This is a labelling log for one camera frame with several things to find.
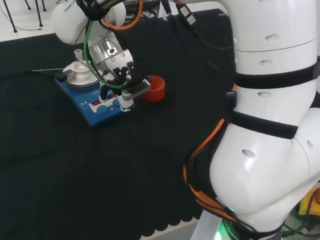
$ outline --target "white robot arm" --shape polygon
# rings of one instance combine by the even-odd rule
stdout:
[[[237,105],[210,181],[238,219],[272,232],[320,179],[316,0],[215,2],[231,21]]]

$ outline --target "screw hole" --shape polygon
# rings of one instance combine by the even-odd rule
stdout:
[[[250,150],[242,150],[242,153],[244,155],[246,155],[248,158],[250,159],[254,159],[256,157],[255,153],[253,151],[250,151]]]
[[[272,93],[269,91],[261,91],[261,92],[258,92],[258,96],[262,98],[269,98],[272,96]]]

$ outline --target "black fabric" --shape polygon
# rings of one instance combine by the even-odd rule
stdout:
[[[310,67],[278,74],[246,75],[237,73],[234,82],[239,87],[246,89],[279,89],[292,87],[316,79],[319,75],[318,71],[314,70],[319,68],[319,63],[318,60],[315,65]]]
[[[232,123],[244,129],[283,139],[293,139],[298,130],[298,126],[270,121],[237,111],[232,112]]]
[[[219,13],[194,15],[206,41],[230,46],[229,18]],[[186,45],[224,73],[187,53],[168,21],[141,21],[122,34],[137,67],[164,78],[165,99],[137,99],[133,112],[94,128],[52,78],[41,86],[41,76],[20,75],[8,86],[7,99],[21,105],[42,100],[43,88],[38,110],[11,107],[3,100],[8,78],[0,80],[1,240],[138,240],[200,216],[181,181],[182,161],[221,119],[234,54],[207,49],[177,27]],[[53,34],[0,42],[0,76],[64,68],[82,47]]]

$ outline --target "wire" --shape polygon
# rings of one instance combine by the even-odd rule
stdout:
[[[157,8],[156,8],[156,18],[159,17],[160,3],[161,3],[161,0],[159,0],[158,6],[157,6]]]
[[[107,9],[107,8],[111,7],[113,4],[118,3],[118,2],[120,2],[120,0],[112,0],[112,1],[109,1],[109,2],[108,2],[107,4],[105,4],[102,8],[103,8],[103,9]]]
[[[211,45],[210,43],[207,43],[206,41],[204,41],[199,33],[197,31],[193,31],[193,34],[195,35],[195,37],[199,40],[200,43],[202,43],[204,46],[206,46],[207,48],[210,49],[214,49],[214,50],[227,50],[227,49],[233,49],[234,46],[226,46],[226,47],[219,47],[219,46],[214,46]]]
[[[1,9],[1,12],[3,13],[3,15],[5,16],[5,18],[11,23],[13,24],[10,19],[7,17],[7,15],[5,14],[4,10],[2,9],[2,7],[0,6],[0,9]],[[36,28],[36,29],[24,29],[24,28],[21,28],[21,27],[18,27],[16,25],[13,24],[13,26],[15,26],[17,29],[20,29],[20,30],[24,30],[24,31],[35,31],[35,30],[42,30],[42,28]]]
[[[310,200],[309,200],[309,203],[308,203],[308,207],[306,209],[306,213],[305,213],[305,217],[309,216],[310,215],[310,210],[311,210],[311,206],[312,206],[312,202],[317,194],[317,192],[319,191],[320,188],[317,188],[316,190],[313,191],[311,197],[310,197]],[[305,227],[305,222],[303,222],[303,224],[298,228],[298,229],[293,229],[292,227],[288,226],[287,224],[284,224],[284,226],[289,229],[290,231],[284,231],[283,233],[285,234],[286,237],[288,236],[291,236],[291,235],[294,235],[294,234],[299,234],[299,235],[302,235],[302,236],[305,236],[305,237],[320,237],[320,233],[318,234],[308,234],[308,233],[305,233],[303,234],[302,232],[300,232],[301,229],[303,229]]]
[[[115,26],[115,25],[112,25],[110,22],[108,22],[108,21],[106,20],[106,17],[103,18],[103,21],[104,21],[104,23],[105,23],[108,27],[110,27],[110,28],[112,28],[112,29],[114,29],[114,30],[117,30],[117,31],[125,31],[125,30],[128,30],[128,29],[132,28],[134,25],[137,24],[137,22],[139,21],[139,19],[140,19],[140,17],[141,17],[143,8],[144,8],[144,0],[140,0],[139,11],[138,11],[138,14],[137,14],[136,18],[133,20],[133,22],[131,22],[129,25],[126,25],[126,26]]]
[[[101,75],[97,74],[97,73],[99,73],[99,71],[97,71],[97,69],[93,69],[92,65],[89,62],[88,55],[90,55],[90,53],[88,51],[88,48],[89,48],[88,47],[88,38],[89,38],[90,31],[91,31],[93,23],[94,23],[93,21],[89,21],[89,24],[87,25],[87,30],[86,30],[86,33],[85,33],[85,39],[84,39],[84,44],[83,44],[83,56],[84,56],[84,59],[86,61],[86,64],[87,64],[88,68],[90,69],[90,71],[92,72],[92,74],[101,83],[103,83],[104,85],[106,85],[107,87],[109,87],[111,89],[121,89],[122,87],[124,87],[128,83],[127,81],[125,81],[122,85],[112,85],[112,84],[106,82],[105,80],[103,80],[103,78],[100,77]]]
[[[86,64],[84,64],[82,61],[80,61],[78,58],[75,60],[76,62],[78,62],[78,63],[80,63],[80,64],[82,64],[82,65],[84,65],[84,66],[86,66],[86,67],[88,67]]]
[[[87,27],[87,25],[85,25],[85,26],[83,27],[83,29],[82,29],[82,30],[81,30],[81,32],[79,33],[78,37],[75,39],[75,41],[74,41],[74,44],[73,44],[73,45],[76,45],[76,43],[77,43],[78,39],[80,38],[80,35],[84,32],[84,30],[86,29],[86,27]]]
[[[180,35],[178,33],[178,28],[177,28],[177,24],[176,24],[176,19],[174,18],[174,16],[172,15],[170,17],[171,21],[172,21],[172,25],[173,25],[173,31],[176,35],[176,38],[178,39],[180,45],[190,54],[194,55],[196,58],[198,58],[199,60],[201,60],[204,64],[208,65],[208,67],[210,67],[211,69],[213,69],[214,71],[218,72],[219,74],[223,74],[224,72],[221,71],[219,69],[219,67],[214,64],[212,61],[206,60],[203,57],[201,57],[200,55],[198,55],[196,52],[194,52],[193,50],[190,50],[186,44],[182,41],[182,39],[180,38]]]
[[[144,13],[141,13],[142,16],[144,16],[144,19],[147,20],[150,16],[151,16],[152,12],[150,12],[150,14],[147,16]]]

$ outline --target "chair leg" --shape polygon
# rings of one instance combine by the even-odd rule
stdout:
[[[6,0],[3,0],[3,2],[4,2],[5,9],[6,9],[8,15],[9,15],[10,22],[11,22],[12,27],[13,27],[13,31],[14,31],[15,33],[17,33],[18,31],[17,31],[17,29],[16,29],[16,26],[15,26],[15,24],[14,24],[14,21],[12,20],[12,17],[11,17],[10,11],[9,11],[9,8],[8,8],[8,6],[7,6],[7,3],[6,3]]]
[[[42,22],[41,22],[41,16],[40,16],[40,12],[39,12],[39,5],[38,5],[38,0],[35,0],[35,6],[36,6],[36,11],[38,13],[38,17],[39,17],[39,23],[40,23],[40,27],[43,27]]]
[[[29,6],[29,3],[27,2],[27,0],[24,0],[26,5],[28,6],[28,10],[31,10],[31,7]]]
[[[43,6],[43,11],[46,12],[47,10],[46,10],[46,7],[45,7],[45,2],[44,2],[44,0],[42,0],[42,6]]]

